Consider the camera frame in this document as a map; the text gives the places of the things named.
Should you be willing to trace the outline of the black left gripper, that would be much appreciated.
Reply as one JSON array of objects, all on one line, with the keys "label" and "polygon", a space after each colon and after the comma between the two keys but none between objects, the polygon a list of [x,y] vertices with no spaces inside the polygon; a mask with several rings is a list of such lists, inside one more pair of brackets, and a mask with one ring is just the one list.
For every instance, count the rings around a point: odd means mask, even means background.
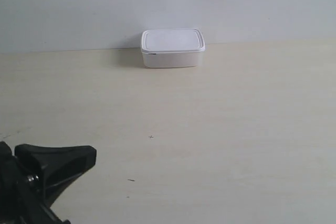
[{"label": "black left gripper", "polygon": [[1,223],[70,223],[47,206],[95,166],[97,150],[21,144],[14,155],[1,141]]}]

